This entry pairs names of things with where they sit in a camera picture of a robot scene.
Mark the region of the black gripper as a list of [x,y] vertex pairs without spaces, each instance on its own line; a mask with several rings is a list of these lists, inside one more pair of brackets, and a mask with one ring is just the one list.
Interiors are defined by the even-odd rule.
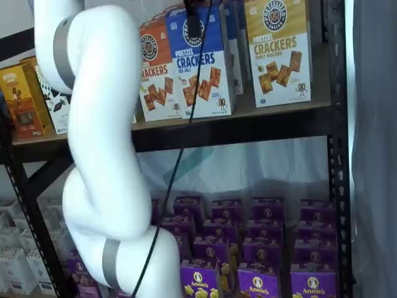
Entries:
[[203,35],[204,28],[200,18],[203,6],[219,5],[222,2],[222,0],[183,0],[189,37],[201,37]]

